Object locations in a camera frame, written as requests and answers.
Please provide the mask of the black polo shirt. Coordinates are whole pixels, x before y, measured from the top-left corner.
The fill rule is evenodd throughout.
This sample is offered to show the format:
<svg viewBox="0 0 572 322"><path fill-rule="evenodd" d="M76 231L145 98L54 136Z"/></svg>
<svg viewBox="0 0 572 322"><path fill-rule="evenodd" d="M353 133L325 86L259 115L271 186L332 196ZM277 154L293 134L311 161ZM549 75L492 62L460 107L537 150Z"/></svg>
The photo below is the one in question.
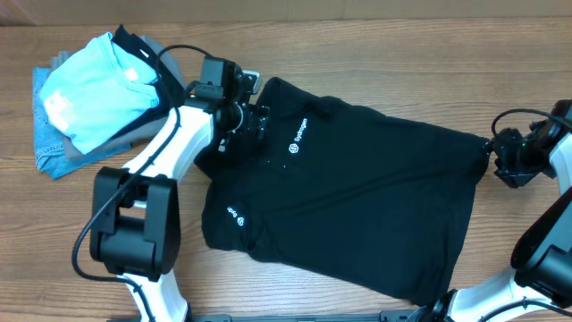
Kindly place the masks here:
<svg viewBox="0 0 572 322"><path fill-rule="evenodd" d="M206 244L424 306L463 248L485 138L318 97L272 78L258 149L206 150Z"/></svg>

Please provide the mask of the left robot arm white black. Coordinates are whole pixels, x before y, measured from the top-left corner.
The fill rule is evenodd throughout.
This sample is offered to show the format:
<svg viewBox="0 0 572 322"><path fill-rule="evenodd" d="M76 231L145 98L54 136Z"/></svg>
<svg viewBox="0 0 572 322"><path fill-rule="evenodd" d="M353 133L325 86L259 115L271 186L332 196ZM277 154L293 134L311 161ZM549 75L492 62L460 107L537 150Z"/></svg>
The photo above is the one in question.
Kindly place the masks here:
<svg viewBox="0 0 572 322"><path fill-rule="evenodd" d="M179 184L202 150L224 148L233 134L263 136L268 112L249 102L260 82L256 72L243 80L192 82L185 103L170 110L138 156L97 173L93 215L82 235L108 272L104 281L129 289L139 321L192 319L173 271L181 246Z"/></svg>

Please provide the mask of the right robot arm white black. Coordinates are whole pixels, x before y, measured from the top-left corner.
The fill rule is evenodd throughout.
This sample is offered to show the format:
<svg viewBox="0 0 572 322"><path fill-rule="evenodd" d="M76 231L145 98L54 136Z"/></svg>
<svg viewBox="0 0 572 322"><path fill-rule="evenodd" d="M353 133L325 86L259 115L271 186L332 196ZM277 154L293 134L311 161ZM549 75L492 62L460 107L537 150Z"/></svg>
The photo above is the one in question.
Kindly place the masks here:
<svg viewBox="0 0 572 322"><path fill-rule="evenodd" d="M571 306L571 102L562 99L523 136L493 131L486 150L496 154L495 175L525 186L539 173L555 178L559 198L524 232L510 266L477 286L451 291L417 309L410 321L509 321L538 310L570 316Z"/></svg>

